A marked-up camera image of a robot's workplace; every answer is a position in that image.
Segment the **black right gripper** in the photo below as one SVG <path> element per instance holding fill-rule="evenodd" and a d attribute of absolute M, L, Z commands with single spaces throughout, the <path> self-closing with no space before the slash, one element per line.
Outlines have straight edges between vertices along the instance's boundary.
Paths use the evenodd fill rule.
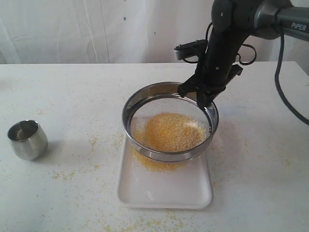
<path fill-rule="evenodd" d="M 232 23 L 219 30 L 219 25 L 212 23 L 202 73 L 193 74 L 180 84 L 177 93 L 185 97 L 188 93 L 197 93 L 199 108 L 209 107 L 213 100 L 226 89 L 230 82 L 228 76 L 240 46 L 251 34 L 251 23 Z"/>

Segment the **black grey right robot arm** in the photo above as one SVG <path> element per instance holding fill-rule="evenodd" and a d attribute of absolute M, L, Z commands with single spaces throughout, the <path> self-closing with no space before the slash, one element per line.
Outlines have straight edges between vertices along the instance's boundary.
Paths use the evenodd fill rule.
<path fill-rule="evenodd" d="M 309 10 L 289 0 L 216 0 L 211 9 L 210 38 L 175 47 L 178 60 L 196 56 L 194 74 L 178 86 L 178 94 L 196 92 L 200 108 L 226 89 L 242 68 L 235 64 L 240 47 L 249 36 L 273 40 L 284 33 L 308 41 Z"/>

